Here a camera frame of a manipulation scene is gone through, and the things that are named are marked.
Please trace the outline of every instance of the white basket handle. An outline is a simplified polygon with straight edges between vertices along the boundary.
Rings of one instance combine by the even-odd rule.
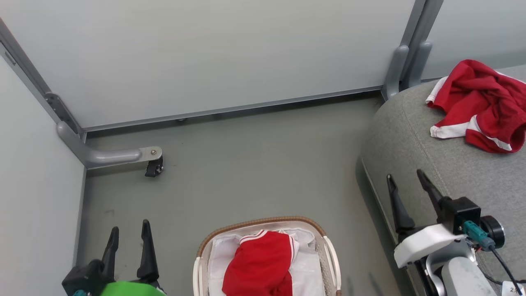
[[[192,284],[194,286],[194,296],[203,296],[203,280],[201,279],[201,257],[197,257],[194,262],[194,275]]]
[[[327,236],[323,237],[327,243],[327,248],[329,249],[328,259],[330,260],[331,273],[333,273],[333,278],[335,280],[335,286],[337,290],[341,290],[341,271],[340,271],[340,262],[338,262],[338,256],[336,256],[336,250],[332,245],[332,242]]]

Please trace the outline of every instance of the red clothing on sofa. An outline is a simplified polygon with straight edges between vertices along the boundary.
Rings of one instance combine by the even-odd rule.
[[[431,127],[442,139],[466,136],[487,152],[517,152],[526,131],[526,84],[473,60],[460,62],[426,99],[446,117]]]
[[[226,296],[292,296],[290,265],[298,252],[288,234],[260,231],[240,241],[223,279]]]

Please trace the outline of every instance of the floor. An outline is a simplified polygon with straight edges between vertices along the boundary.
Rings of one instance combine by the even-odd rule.
[[[331,238],[343,295],[412,294],[375,201],[357,181],[360,139],[381,102],[368,93],[92,133],[87,143],[100,149],[161,146],[165,169],[156,178],[144,177],[145,164],[88,172],[77,263],[101,258],[118,226],[116,278],[135,279],[148,219],[159,283],[168,295],[192,295],[196,252],[210,232],[302,215]]]

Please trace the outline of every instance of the white partition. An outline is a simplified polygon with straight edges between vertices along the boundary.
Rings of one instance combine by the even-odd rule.
[[[493,68],[526,64],[525,15],[524,0],[445,0],[422,78],[446,76],[467,58]]]
[[[0,295],[65,295],[61,282],[75,263],[84,166],[3,49]]]
[[[81,127],[380,88],[414,0],[2,0]]]

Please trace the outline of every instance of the gray fabric ottoman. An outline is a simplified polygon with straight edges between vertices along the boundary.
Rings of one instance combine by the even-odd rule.
[[[499,72],[526,81],[526,66]],[[440,140],[429,129],[442,111],[424,103],[436,81],[400,92],[376,113],[362,146],[362,162],[393,239],[394,223],[386,185],[392,174],[400,196],[417,226],[436,223],[436,214],[420,186],[423,169],[442,194],[467,196],[503,226],[506,242],[499,253],[517,280],[526,279],[526,147],[515,154],[490,154],[464,138]],[[479,266],[498,280],[509,280],[491,253],[479,252]],[[415,270],[409,269],[417,294],[425,295]],[[497,295],[500,287],[494,285]]]

